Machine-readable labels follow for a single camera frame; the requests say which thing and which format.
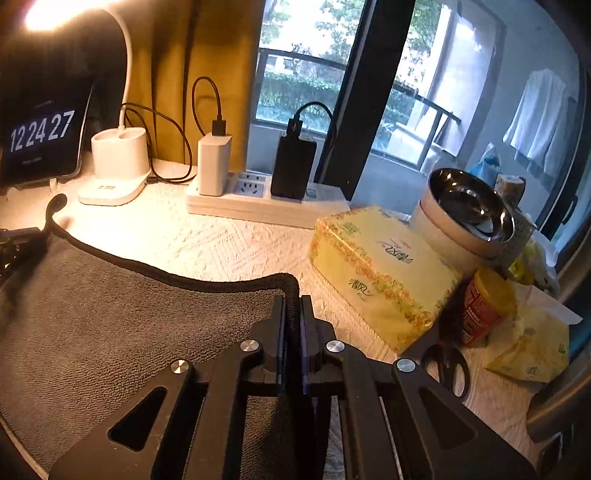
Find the grey microfibre towel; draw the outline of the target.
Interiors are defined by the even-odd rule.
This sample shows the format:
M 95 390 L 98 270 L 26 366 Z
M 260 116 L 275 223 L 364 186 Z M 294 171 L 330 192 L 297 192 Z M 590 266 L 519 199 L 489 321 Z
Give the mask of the grey microfibre towel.
M 205 282 L 92 250 L 50 225 L 1 284 L 1 475 L 41 479 L 177 359 L 245 339 L 290 274 Z

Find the yellow tissue box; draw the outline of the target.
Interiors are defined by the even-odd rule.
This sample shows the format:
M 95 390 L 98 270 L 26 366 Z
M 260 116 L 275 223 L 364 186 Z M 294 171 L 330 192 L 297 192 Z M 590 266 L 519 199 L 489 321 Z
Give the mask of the yellow tissue box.
M 398 354 L 433 327 L 462 282 L 419 234 L 377 206 L 319 218 L 308 256 Z

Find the black scissors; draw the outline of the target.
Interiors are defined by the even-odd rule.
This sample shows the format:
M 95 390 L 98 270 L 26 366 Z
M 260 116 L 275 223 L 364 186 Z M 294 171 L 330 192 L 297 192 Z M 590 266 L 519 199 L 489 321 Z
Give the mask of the black scissors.
M 471 389 L 468 362 L 457 347 L 453 336 L 436 321 L 420 338 L 407 347 L 402 356 L 415 360 L 425 370 L 434 364 L 436 380 L 464 402 Z

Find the white desk lamp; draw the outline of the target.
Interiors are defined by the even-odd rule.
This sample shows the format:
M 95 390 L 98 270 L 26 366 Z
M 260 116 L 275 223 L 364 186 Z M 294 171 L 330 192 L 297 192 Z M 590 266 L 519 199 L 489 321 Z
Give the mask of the white desk lamp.
M 112 1 L 36 1 L 25 17 L 25 26 L 30 31 L 53 31 L 87 11 L 98 9 L 107 12 L 121 30 L 126 49 L 126 76 L 118 126 L 91 138 L 94 172 L 78 192 L 78 200 L 84 205 L 120 206 L 137 197 L 150 173 L 146 129 L 124 126 L 133 60 L 125 21 Z

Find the tablet showing clock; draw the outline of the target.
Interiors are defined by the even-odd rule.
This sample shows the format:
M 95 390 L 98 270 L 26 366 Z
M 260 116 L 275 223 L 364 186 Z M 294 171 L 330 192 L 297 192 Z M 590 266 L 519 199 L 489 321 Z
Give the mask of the tablet showing clock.
M 79 173 L 93 90 L 91 76 L 40 80 L 1 101 L 3 189 Z

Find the white power strip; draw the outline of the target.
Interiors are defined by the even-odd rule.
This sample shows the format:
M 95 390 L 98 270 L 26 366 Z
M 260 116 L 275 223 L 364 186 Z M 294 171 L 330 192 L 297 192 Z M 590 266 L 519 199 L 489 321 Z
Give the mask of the white power strip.
M 304 199 L 294 200 L 273 197 L 272 179 L 259 172 L 231 173 L 217 197 L 201 195 L 194 179 L 185 191 L 186 209 L 191 214 L 304 229 L 314 229 L 318 218 L 349 211 L 349 202 L 338 187 L 308 183 Z

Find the orange lidded jar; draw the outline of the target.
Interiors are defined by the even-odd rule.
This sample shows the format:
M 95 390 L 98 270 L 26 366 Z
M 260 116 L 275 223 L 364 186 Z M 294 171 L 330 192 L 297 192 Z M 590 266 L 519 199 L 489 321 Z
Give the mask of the orange lidded jar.
M 469 282 L 462 303 L 461 340 L 472 346 L 494 326 L 517 313 L 517 300 L 510 283 L 496 271 L 479 268 Z

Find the white ceramic bowl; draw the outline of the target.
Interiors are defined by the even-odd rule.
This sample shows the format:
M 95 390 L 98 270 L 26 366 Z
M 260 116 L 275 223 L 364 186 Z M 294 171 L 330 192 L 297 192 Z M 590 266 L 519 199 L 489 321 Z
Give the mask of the white ceramic bowl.
M 507 249 L 514 234 L 514 221 L 509 217 L 507 239 L 486 239 L 454 220 L 436 201 L 430 189 L 415 207 L 410 229 L 456 268 L 464 279 L 480 267 L 494 266 Z

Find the black power adapter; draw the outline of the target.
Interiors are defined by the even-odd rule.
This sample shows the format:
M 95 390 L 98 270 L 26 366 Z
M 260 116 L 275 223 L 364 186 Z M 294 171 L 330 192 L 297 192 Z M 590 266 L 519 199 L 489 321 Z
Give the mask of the black power adapter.
M 293 200 L 303 200 L 308 177 L 314 164 L 317 143 L 296 136 L 280 136 L 276 150 L 270 194 Z

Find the white perforated basket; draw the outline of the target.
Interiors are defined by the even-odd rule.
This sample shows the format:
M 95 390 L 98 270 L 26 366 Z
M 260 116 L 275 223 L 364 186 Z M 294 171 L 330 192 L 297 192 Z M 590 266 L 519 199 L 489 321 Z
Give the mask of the white perforated basket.
M 514 233 L 497 258 L 497 264 L 504 269 L 508 269 L 521 254 L 536 229 L 536 225 L 532 222 L 528 214 L 524 214 L 519 209 L 513 210 L 512 214 L 514 219 Z

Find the white USB charger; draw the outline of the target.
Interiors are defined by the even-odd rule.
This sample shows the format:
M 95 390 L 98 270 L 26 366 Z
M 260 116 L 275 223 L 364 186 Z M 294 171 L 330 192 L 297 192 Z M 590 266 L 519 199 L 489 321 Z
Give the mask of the white USB charger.
M 197 191 L 200 195 L 218 197 L 228 180 L 231 150 L 230 135 L 206 134 L 197 143 Z

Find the yellow tissue pack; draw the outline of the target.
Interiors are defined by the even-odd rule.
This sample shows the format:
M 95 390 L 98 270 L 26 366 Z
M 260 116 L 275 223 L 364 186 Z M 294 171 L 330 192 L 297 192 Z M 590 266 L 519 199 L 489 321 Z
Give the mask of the yellow tissue pack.
M 520 380 L 547 384 L 569 365 L 569 327 L 547 310 L 521 306 L 491 331 L 485 368 Z

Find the steel bowl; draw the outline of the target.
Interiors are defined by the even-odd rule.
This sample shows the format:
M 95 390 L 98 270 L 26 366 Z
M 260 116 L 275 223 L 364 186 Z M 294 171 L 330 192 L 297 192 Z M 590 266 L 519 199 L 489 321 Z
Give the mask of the steel bowl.
M 434 170 L 428 179 L 430 197 L 425 213 L 438 207 L 480 241 L 506 244 L 514 235 L 515 221 L 507 203 L 483 180 L 455 168 Z

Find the mustard yellow curtain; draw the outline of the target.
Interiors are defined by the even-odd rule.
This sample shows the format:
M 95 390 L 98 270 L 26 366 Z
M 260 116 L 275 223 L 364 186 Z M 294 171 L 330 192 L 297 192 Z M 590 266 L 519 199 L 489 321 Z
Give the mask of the mustard yellow curtain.
M 222 115 L 229 168 L 245 169 L 262 1 L 124 1 L 118 12 L 132 43 L 129 101 L 146 106 L 156 158 L 186 162 Z M 157 116 L 150 111 L 158 111 Z

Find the white hanging shirt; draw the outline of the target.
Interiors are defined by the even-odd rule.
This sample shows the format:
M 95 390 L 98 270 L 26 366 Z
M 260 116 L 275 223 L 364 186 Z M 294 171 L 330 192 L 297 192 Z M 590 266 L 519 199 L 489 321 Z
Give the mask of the white hanging shirt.
M 568 120 L 565 82 L 550 69 L 532 72 L 503 142 L 545 175 L 557 178 L 563 162 Z

